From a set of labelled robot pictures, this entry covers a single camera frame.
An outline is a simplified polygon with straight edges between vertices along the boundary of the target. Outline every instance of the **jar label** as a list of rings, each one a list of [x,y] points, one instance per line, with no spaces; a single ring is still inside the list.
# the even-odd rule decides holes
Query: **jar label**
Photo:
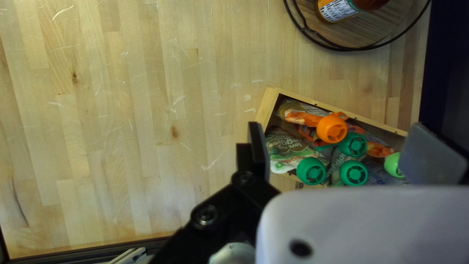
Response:
[[[319,0],[318,7],[323,18],[329,22],[337,22],[364,12],[352,0]]]

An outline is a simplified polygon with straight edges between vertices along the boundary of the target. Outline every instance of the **wooden crate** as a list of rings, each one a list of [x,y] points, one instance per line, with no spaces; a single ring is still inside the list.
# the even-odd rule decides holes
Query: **wooden crate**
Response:
[[[256,122],[262,125],[264,132],[266,131],[268,127],[272,125],[276,125],[292,133],[294,136],[298,138],[302,138],[302,136],[296,131],[295,124],[285,122],[281,120],[280,117],[278,117],[275,114],[281,102],[286,98],[292,98],[298,101],[302,101],[304,103],[314,105],[314,106],[323,108],[331,112],[343,112],[349,118],[353,119],[359,126],[364,128],[365,130],[368,130],[375,136],[381,138],[382,140],[384,140],[386,143],[388,143],[397,151],[401,150],[402,145],[404,143],[404,139],[407,136],[407,132],[404,130],[397,129],[397,128],[388,126],[386,124],[382,124],[380,122],[376,122],[369,118],[351,113],[349,111],[345,111],[338,107],[334,107],[334,106],[319,102],[317,100],[310,99],[310,98],[307,98],[307,97],[304,97],[304,96],[301,96],[301,95],[298,95],[293,92],[286,91],[280,88],[276,88],[276,87],[267,87],[265,89],[265,93],[262,98],[259,110],[257,111]],[[288,172],[282,173],[281,175],[289,179],[293,179],[293,180],[301,182],[296,175],[290,175]],[[317,187],[322,187],[322,186],[315,185],[315,186],[310,186],[310,187],[317,188]]]

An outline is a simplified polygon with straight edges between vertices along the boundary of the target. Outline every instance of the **black wire rim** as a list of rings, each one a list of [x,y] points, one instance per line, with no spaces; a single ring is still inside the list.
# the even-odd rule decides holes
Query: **black wire rim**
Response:
[[[298,21],[294,17],[293,12],[292,12],[289,4],[288,4],[288,1],[290,1],[292,3],[293,8],[295,9],[295,11],[298,14],[302,24],[304,25],[303,27],[298,23]],[[328,40],[323,35],[321,35],[321,33],[311,29],[308,26],[307,22],[306,22],[306,18],[301,13],[301,10],[298,7],[298,4],[296,3],[296,0],[283,0],[283,3],[285,4],[285,9],[287,10],[288,15],[290,16],[291,20],[293,21],[293,24],[295,24],[295,26],[300,30],[300,32],[306,38],[308,38],[309,40],[311,40],[312,42],[316,43],[317,45],[319,45],[323,48],[333,50],[333,51],[342,51],[342,52],[372,50],[372,49],[376,49],[376,48],[386,46],[386,45],[394,42],[398,38],[402,37],[405,33],[407,33],[407,31],[409,31],[420,20],[420,18],[424,15],[425,11],[427,10],[428,6],[430,5],[430,2],[431,2],[431,0],[427,0],[427,2],[425,3],[425,6],[422,8],[422,11],[420,11],[418,16],[414,19],[414,21],[412,21],[412,23],[410,23],[410,25],[406,29],[404,29],[401,33],[399,33],[394,38],[392,38],[392,39],[390,39],[386,42],[383,42],[381,44],[377,44],[377,43],[380,42],[380,41],[378,41],[374,44],[371,44],[371,45],[368,45],[368,46],[365,46],[365,47],[356,48],[356,47],[345,47],[345,46],[339,45],[337,43],[334,43],[334,42]],[[310,34],[317,36],[320,40],[319,39],[314,39]]]

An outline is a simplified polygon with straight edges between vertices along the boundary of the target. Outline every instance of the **wooden table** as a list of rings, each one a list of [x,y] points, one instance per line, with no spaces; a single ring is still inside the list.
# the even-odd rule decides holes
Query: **wooden table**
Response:
[[[267,84],[406,130],[427,22],[336,53],[305,39],[280,0],[0,1],[10,256],[171,234],[228,183]]]

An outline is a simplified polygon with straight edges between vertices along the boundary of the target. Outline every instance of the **bolt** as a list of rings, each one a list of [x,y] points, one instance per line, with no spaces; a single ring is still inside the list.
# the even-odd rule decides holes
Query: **bolt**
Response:
[[[215,222],[217,216],[217,208],[209,204],[197,212],[196,222],[199,225],[211,225],[213,222]]]
[[[248,184],[250,184],[253,180],[254,180],[254,174],[252,174],[252,172],[250,172],[250,171],[242,172],[242,173],[238,176],[238,182],[239,182],[239,184],[241,184],[241,185],[248,185]]]

